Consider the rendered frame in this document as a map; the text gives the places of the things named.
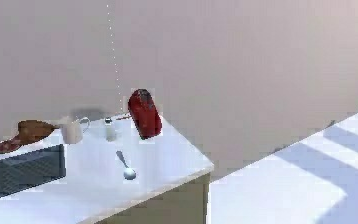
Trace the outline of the red canister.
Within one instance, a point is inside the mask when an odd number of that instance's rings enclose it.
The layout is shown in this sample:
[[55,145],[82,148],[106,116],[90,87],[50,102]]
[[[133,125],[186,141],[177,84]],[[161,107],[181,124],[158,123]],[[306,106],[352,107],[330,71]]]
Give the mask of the red canister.
[[162,122],[150,92],[135,90],[128,100],[128,111],[142,140],[161,133]]

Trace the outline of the clear salt shaker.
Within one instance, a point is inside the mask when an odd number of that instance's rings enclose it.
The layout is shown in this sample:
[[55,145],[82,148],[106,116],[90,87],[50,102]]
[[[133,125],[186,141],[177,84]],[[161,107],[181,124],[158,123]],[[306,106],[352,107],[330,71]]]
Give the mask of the clear salt shaker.
[[106,139],[109,142],[112,142],[116,139],[116,134],[115,131],[113,129],[113,121],[110,117],[106,117],[104,119],[104,124],[105,124],[105,130],[106,130]]

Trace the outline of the silver spoon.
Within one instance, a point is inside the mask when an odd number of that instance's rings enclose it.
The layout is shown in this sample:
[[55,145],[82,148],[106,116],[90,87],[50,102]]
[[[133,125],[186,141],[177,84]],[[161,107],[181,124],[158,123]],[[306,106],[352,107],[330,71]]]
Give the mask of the silver spoon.
[[130,168],[124,158],[124,155],[121,151],[117,151],[116,152],[117,157],[119,158],[119,160],[123,163],[124,165],[124,172],[123,172],[123,176],[126,180],[134,180],[136,178],[136,172],[134,169]]

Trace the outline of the white mug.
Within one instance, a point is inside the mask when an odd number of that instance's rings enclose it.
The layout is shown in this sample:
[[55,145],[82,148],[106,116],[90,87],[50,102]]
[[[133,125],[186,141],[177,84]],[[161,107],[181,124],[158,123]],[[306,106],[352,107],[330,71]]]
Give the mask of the white mug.
[[90,127],[88,117],[64,117],[59,122],[59,128],[65,144],[77,144],[83,139],[83,134]]

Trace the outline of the white kitchen counter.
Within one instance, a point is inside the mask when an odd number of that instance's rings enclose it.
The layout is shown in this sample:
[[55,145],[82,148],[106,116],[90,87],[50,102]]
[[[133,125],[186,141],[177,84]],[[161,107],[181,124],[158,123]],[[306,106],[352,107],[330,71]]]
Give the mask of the white kitchen counter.
[[114,117],[113,129],[109,142],[92,122],[64,148],[65,177],[0,198],[0,224],[206,224],[213,163],[168,122],[147,140],[130,119]]

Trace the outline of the brown bread loaf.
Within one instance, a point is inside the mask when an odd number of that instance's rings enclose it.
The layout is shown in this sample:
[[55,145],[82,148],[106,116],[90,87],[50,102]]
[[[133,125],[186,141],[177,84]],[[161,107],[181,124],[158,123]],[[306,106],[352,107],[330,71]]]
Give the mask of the brown bread loaf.
[[40,120],[23,120],[18,123],[15,138],[21,145],[28,145],[47,138],[57,126]]

